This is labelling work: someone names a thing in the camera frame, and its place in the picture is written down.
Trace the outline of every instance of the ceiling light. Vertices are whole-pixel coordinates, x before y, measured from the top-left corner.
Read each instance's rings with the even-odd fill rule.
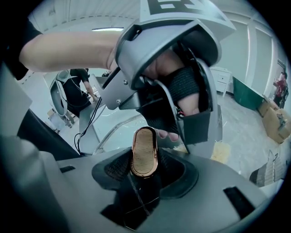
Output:
[[[122,31],[123,27],[106,27],[106,28],[95,28],[92,31]]]

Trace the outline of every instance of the red object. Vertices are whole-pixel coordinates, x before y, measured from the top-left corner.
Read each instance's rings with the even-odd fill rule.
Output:
[[[282,92],[284,91],[285,87],[287,86],[286,85],[286,81],[285,80],[280,80],[276,84],[278,86],[278,90],[277,90],[276,96],[281,97]]]

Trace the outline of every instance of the black cable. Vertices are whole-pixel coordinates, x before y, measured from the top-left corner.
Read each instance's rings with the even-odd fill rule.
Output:
[[[101,100],[102,100],[102,98],[100,97],[99,100],[98,100],[98,102],[97,102],[97,104],[96,104],[96,107],[95,107],[95,109],[94,109],[94,111],[93,111],[93,114],[92,114],[92,116],[91,116],[91,118],[90,118],[90,120],[89,120],[89,123],[88,123],[86,129],[85,129],[82,133],[80,133],[80,137],[79,137],[78,142],[77,142],[77,146],[78,146],[78,147],[77,147],[77,150],[78,150],[78,152],[79,152],[79,154],[80,154],[81,156],[82,156],[82,153],[81,153],[81,150],[80,150],[80,140],[81,140],[81,138],[86,134],[87,129],[89,128],[90,124],[93,122],[93,120],[94,120],[94,118],[95,118],[95,116],[96,116],[97,110],[98,110],[98,108],[99,108],[99,106],[100,106],[100,104],[101,104]]]
[[[78,151],[78,148],[77,148],[77,145],[76,145],[76,137],[77,137],[77,135],[79,135],[80,133],[77,133],[76,135],[75,135],[75,137],[74,137],[74,144],[75,144],[75,148],[76,148],[76,150]]]
[[[70,105],[71,107],[84,107],[88,102],[90,102],[90,101],[87,99],[87,102],[86,102],[85,104],[82,104],[82,105],[73,105],[73,104],[69,103],[67,100],[65,100],[65,98],[64,98],[63,93],[62,93],[61,90],[60,90],[60,95],[62,96],[62,99],[63,99],[64,101],[66,101],[67,104]]]

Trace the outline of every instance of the wire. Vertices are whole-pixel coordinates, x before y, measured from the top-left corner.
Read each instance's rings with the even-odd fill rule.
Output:
[[[94,119],[95,116],[96,116],[97,110],[98,110],[98,108],[99,108],[99,106],[101,104],[101,101],[102,101],[102,98],[100,97],[100,99],[98,100],[98,102],[96,104],[96,107],[95,107],[95,109],[94,109],[94,111],[92,113],[92,116],[91,116],[91,118],[89,120],[89,123],[88,123],[86,129],[80,134],[80,137],[78,139],[78,142],[77,142],[77,151],[79,152],[79,154],[81,156],[83,156],[82,153],[81,153],[81,150],[80,150],[80,141],[81,141],[81,138],[86,134],[87,129],[99,118],[99,116],[102,114],[102,112],[104,111],[104,109],[106,107],[106,106],[104,106],[104,108],[102,109],[102,111],[100,112],[100,114],[98,115],[98,117],[96,119]]]
[[[73,77],[71,77],[70,78],[71,79],[71,81],[74,83],[74,85],[81,91],[81,95],[83,95],[83,93],[82,93],[82,90],[81,90],[81,88],[80,87],[78,87],[78,85],[77,84],[75,84],[75,82],[73,81]]]
[[[75,148],[78,151],[77,145],[76,145],[76,137],[79,135],[80,133],[77,133],[74,137],[74,144],[75,144]]]
[[[59,87],[59,90],[60,90],[60,95],[62,96],[62,99],[64,100],[64,101],[66,101],[66,103],[68,104],[68,105],[70,105],[70,106],[72,106],[72,107],[84,107],[88,102],[90,102],[89,100],[87,100],[87,102],[85,103],[85,104],[82,104],[82,105],[73,105],[73,104],[71,104],[70,102],[68,102],[65,98],[64,98],[64,96],[63,96],[63,92],[61,91],[61,88],[60,88],[60,84],[58,83],[58,82],[56,82],[56,84],[57,84],[57,86]]]

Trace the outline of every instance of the black slot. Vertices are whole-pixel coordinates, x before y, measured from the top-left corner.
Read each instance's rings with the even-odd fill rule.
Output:
[[[75,167],[73,167],[72,165],[66,166],[66,167],[61,167],[60,168],[60,172],[61,173],[65,173],[65,172],[69,172],[71,170],[76,169]]]
[[[240,218],[243,219],[255,210],[253,205],[240,192],[237,187],[229,187],[223,190],[233,207],[236,209]]]

